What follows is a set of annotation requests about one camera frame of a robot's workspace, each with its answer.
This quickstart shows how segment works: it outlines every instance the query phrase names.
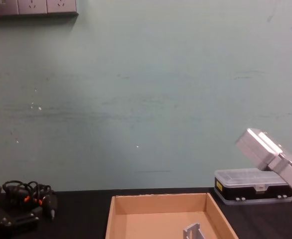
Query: cardboard box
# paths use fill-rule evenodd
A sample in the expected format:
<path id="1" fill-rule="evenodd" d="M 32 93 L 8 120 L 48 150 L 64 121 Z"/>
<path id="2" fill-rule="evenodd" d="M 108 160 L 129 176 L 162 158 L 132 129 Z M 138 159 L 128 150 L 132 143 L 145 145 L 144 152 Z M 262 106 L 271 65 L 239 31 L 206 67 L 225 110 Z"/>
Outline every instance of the cardboard box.
<path id="1" fill-rule="evenodd" d="M 209 193 L 115 196 L 106 239 L 183 239 L 193 223 L 206 239 L 238 239 Z"/>

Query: outlet panel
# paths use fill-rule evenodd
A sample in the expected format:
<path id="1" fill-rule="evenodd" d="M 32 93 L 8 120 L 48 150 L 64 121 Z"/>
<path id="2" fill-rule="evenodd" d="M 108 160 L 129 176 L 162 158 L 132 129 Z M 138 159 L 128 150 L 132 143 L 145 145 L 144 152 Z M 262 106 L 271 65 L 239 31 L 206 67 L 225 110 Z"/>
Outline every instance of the outlet panel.
<path id="1" fill-rule="evenodd" d="M 17 0 L 20 15 L 47 14 L 46 0 Z"/>
<path id="2" fill-rule="evenodd" d="M 77 14 L 76 0 L 47 0 L 47 12 Z"/>
<path id="3" fill-rule="evenodd" d="M 18 15 L 17 0 L 0 0 L 0 16 Z"/>

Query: black table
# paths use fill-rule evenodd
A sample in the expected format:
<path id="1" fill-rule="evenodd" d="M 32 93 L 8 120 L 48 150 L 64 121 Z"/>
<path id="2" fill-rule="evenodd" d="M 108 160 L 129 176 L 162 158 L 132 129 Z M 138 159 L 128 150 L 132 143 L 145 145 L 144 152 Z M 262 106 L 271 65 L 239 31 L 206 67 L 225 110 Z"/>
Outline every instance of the black table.
<path id="1" fill-rule="evenodd" d="M 210 192 L 240 239 L 292 239 L 292 203 L 226 206 L 211 188 L 59 192 L 54 220 L 16 239 L 104 239 L 112 196 Z"/>

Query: gray metal bracket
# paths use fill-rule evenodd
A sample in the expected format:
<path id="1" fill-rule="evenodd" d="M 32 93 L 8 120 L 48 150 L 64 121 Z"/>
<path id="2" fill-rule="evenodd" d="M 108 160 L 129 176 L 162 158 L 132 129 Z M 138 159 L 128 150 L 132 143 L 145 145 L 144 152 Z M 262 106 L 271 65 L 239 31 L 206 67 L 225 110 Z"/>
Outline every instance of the gray metal bracket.
<path id="1" fill-rule="evenodd" d="M 194 223 L 188 226 L 183 231 L 184 238 L 183 239 L 205 239 L 204 235 L 200 230 L 200 224 Z"/>

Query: teal wall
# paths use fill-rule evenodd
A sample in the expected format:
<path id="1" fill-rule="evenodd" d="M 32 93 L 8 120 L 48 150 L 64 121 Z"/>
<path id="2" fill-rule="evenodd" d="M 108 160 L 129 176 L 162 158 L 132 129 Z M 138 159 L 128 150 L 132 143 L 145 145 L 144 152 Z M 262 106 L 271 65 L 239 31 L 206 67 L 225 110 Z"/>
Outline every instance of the teal wall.
<path id="1" fill-rule="evenodd" d="M 0 183 L 212 186 L 252 166 L 234 145 L 247 127 L 292 151 L 292 1 L 78 7 L 0 21 Z"/>

